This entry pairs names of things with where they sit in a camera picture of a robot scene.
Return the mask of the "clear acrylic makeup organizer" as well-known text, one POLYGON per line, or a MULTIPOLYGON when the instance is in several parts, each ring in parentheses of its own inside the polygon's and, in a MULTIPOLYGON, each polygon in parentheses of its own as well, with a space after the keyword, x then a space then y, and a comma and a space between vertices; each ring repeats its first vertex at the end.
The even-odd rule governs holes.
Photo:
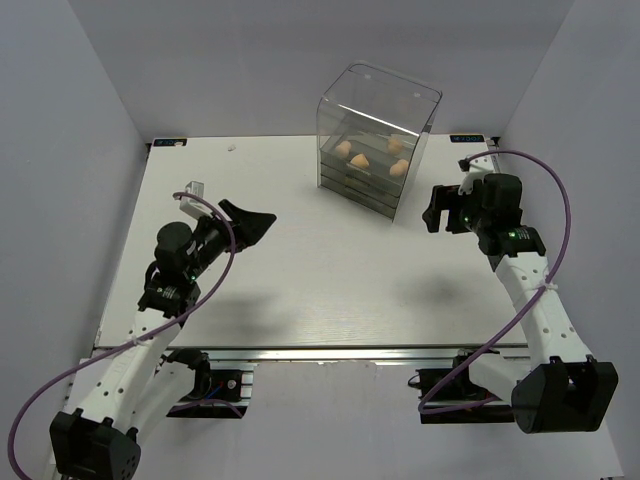
POLYGON ((442 92, 428 83, 364 61, 351 63, 323 93, 316 110, 317 184, 389 220, 408 195, 422 161, 442 92), (404 148, 387 151, 390 138, 404 148), (335 155, 342 141, 347 158, 335 155), (368 169, 350 164, 364 154, 368 169), (389 175, 399 159, 409 162, 401 177, 389 175))

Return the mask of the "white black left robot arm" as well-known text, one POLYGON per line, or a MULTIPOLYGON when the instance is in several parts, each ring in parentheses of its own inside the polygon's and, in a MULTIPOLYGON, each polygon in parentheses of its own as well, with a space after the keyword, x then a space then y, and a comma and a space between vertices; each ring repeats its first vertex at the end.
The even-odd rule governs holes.
POLYGON ((204 352, 167 348, 209 298, 198 277, 220 255, 235 256, 256 245, 277 217, 228 200, 212 206, 194 194, 177 197, 196 225, 171 222, 158 231, 128 346, 113 349, 103 376, 84 400, 51 422, 56 469, 68 478, 132 478, 142 443, 155 426, 180 400, 198 403, 214 387, 204 352))

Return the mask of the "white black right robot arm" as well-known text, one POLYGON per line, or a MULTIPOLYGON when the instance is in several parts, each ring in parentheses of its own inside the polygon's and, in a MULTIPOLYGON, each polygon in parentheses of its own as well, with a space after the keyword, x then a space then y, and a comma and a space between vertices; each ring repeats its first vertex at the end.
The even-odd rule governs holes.
POLYGON ((610 362, 595 359, 576 332, 552 282, 546 248, 535 228, 521 222, 522 183, 489 173, 468 185, 437 185, 422 215, 429 232, 474 233, 480 251, 505 288, 515 317, 485 345, 461 357, 419 403, 422 415, 448 414, 431 400, 449 383, 477 408, 507 403, 527 434, 593 432, 600 428, 618 385, 610 362))

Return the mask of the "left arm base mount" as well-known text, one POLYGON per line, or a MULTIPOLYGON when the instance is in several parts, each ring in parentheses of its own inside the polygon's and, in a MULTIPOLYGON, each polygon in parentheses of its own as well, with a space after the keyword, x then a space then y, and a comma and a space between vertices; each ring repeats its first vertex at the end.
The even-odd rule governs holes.
POLYGON ((252 397, 254 367, 214 362, 200 386, 170 410, 168 418, 241 419, 252 397))

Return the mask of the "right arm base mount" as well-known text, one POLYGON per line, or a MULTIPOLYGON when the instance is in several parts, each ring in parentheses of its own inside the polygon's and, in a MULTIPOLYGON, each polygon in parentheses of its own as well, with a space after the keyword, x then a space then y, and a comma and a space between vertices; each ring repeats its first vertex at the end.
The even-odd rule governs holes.
MULTIPOLYGON (((451 368, 419 369, 408 379, 407 385, 417 390, 420 396, 424 396, 450 371, 451 368)), ((436 409, 448 405, 471 403, 489 397, 490 394, 486 389, 472 385, 468 375, 461 374, 434 396, 428 408, 436 409)), ((497 402, 448 413, 421 414, 420 421, 423 425, 508 424, 514 422, 514 417, 509 405, 497 402)))

